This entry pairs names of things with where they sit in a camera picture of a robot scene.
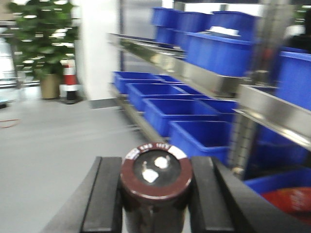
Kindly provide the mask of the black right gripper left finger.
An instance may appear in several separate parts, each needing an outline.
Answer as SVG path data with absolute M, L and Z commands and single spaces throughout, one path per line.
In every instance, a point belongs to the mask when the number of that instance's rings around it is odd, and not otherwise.
M 121 163 L 120 157 L 96 157 L 83 181 L 42 232 L 122 232 Z

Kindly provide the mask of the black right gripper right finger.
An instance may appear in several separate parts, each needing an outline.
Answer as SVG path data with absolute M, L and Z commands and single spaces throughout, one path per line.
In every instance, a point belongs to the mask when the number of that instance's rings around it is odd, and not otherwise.
M 306 223 L 274 207 L 217 158 L 193 156 L 190 229 L 193 233 L 309 233 Z

